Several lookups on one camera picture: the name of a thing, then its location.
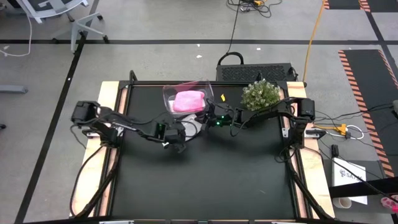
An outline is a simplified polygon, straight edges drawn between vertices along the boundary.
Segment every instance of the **office chair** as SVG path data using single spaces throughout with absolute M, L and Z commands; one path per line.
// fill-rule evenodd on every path
M 70 50 L 72 52 L 75 51 L 77 35 L 84 35 L 83 31 L 94 32 L 96 34 L 102 35 L 104 41 L 108 43 L 108 36 L 103 32 L 95 30 L 86 26 L 85 24 L 89 21 L 92 21 L 95 17 L 97 17 L 100 21 L 103 20 L 102 15 L 99 12 L 91 14 L 89 16 L 83 17 L 81 19 L 75 20 L 68 13 L 74 7 L 79 6 L 80 4 L 88 7 L 89 4 L 87 0 L 17 0 L 17 2 L 21 5 L 23 10 L 30 16 L 33 17 L 39 24 L 43 23 L 42 19 L 66 14 L 70 21 L 70 25 L 72 27 L 72 35 L 70 38 Z M 57 37 L 71 30 L 70 27 L 64 27 L 52 34 L 52 40 L 55 44 L 59 43 Z

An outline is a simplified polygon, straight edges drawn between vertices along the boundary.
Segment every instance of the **orange and black striped tape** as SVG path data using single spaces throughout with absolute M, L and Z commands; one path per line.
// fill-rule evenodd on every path
M 368 0 L 358 0 L 359 5 L 361 6 L 362 10 L 366 12 L 371 12 L 371 8 L 369 7 Z
M 324 7 L 325 9 L 330 9 L 330 7 L 329 7 L 329 0 L 325 0 L 325 3 L 323 4 L 323 7 Z
M 390 67 L 390 65 L 389 65 L 388 62 L 387 62 L 387 59 L 385 58 L 385 56 L 384 56 L 384 54 L 381 52 L 381 50 L 379 50 L 379 54 L 380 54 L 381 58 L 383 59 L 384 64 L 386 65 L 387 70 L 388 70 L 388 72 L 390 73 L 390 76 L 391 76 L 391 78 L 392 78 L 392 81 L 394 82 L 394 85 L 396 86 L 396 88 L 397 88 L 397 90 L 398 90 L 398 82 L 397 82 L 396 76 L 395 76 L 394 73 L 392 72 L 391 67 Z
M 338 55 L 340 56 L 341 63 L 343 64 L 344 71 L 347 75 L 347 79 L 349 81 L 349 84 L 351 85 L 351 89 L 354 93 L 355 100 L 358 104 L 359 110 L 360 111 L 367 111 L 366 104 L 362 98 L 361 91 L 359 90 L 359 86 L 356 83 L 353 71 L 349 65 L 348 59 L 346 57 L 346 54 L 344 53 L 343 50 L 338 51 Z M 379 160 L 381 162 L 381 165 L 383 166 L 384 173 L 388 177 L 393 177 L 394 173 L 392 171 L 392 167 L 390 166 L 390 162 L 388 161 L 387 154 L 383 150 L 383 145 L 381 144 L 381 140 L 379 139 L 379 135 L 377 134 L 376 128 L 373 125 L 373 121 L 371 118 L 371 115 L 368 113 L 363 113 L 362 118 L 365 122 L 366 128 L 368 129 L 369 135 L 372 139 L 373 146 L 376 150 L 377 156 L 379 157 Z

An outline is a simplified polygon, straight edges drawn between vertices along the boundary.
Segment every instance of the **green succulent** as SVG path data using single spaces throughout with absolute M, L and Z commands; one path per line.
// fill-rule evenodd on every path
M 251 111 L 263 109 L 279 101 L 279 89 L 265 79 L 243 88 L 242 104 Z

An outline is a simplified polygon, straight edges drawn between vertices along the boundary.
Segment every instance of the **clear plastic container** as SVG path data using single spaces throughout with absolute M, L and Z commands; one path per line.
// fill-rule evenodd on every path
M 174 101 L 178 93 L 184 91 L 200 91 L 204 93 L 201 105 L 194 108 L 190 108 L 186 111 L 175 110 Z M 207 81 L 194 81 L 187 82 L 179 85 L 165 85 L 163 87 L 163 99 L 167 111 L 174 117 L 185 116 L 193 113 L 203 111 L 207 106 L 207 99 L 214 100 L 213 89 L 211 88 L 210 82 Z

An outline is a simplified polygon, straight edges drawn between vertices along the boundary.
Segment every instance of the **wooden table frame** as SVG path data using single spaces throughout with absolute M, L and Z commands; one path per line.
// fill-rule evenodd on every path
M 119 113 L 125 113 L 126 110 L 126 99 L 128 96 L 127 88 L 121 88 L 119 91 L 119 86 L 121 82 L 103 82 L 101 85 L 101 90 L 99 92 L 98 103 L 101 106 L 106 106 L 109 108 L 114 108 Z M 306 98 L 307 95 L 305 93 L 304 85 L 302 82 L 287 82 L 287 93 L 289 96 L 302 97 Z M 280 92 L 281 98 L 284 98 L 283 91 Z M 289 127 L 289 120 L 284 118 L 285 127 Z M 316 151 L 319 150 L 318 142 L 316 139 L 306 139 L 305 147 L 310 149 L 314 149 Z M 100 138 L 93 137 L 88 140 L 86 152 L 83 158 L 83 162 L 92 155 L 98 148 L 100 147 Z M 83 169 L 81 176 L 79 178 L 75 196 L 73 198 L 73 211 L 75 213 L 80 212 L 87 202 L 90 201 L 93 194 L 99 187 L 100 180 L 102 180 L 102 176 L 104 176 L 105 172 L 103 172 L 104 163 L 108 162 L 108 172 L 113 164 L 113 158 L 116 154 L 116 149 L 106 149 L 105 147 L 100 150 L 100 152 L 91 159 Z M 319 205 L 329 214 L 331 217 L 335 217 L 335 213 L 333 211 L 333 206 L 331 203 L 331 198 L 328 190 L 328 185 L 326 182 L 325 172 L 323 170 L 322 157 L 312 152 L 308 149 L 301 149 L 300 154 L 297 156 L 294 155 L 292 157 L 292 163 L 294 169 L 299 172 L 297 161 L 302 165 L 302 171 L 305 176 L 305 183 L 307 185 L 307 189 L 311 192 L 315 200 L 319 203 Z M 96 207 L 96 212 L 92 212 L 90 216 L 98 215 L 105 216 L 109 213 L 109 198 L 111 195 L 111 184 L 110 183 L 103 196 L 100 200 L 100 206 Z M 318 218 L 315 212 L 312 210 L 312 213 L 309 213 L 307 210 L 308 205 L 305 203 L 303 194 L 297 185 L 295 185 L 295 191 L 297 196 L 297 204 L 298 204 L 298 214 L 302 218 L 308 218 L 307 214 L 312 214 L 313 218 Z

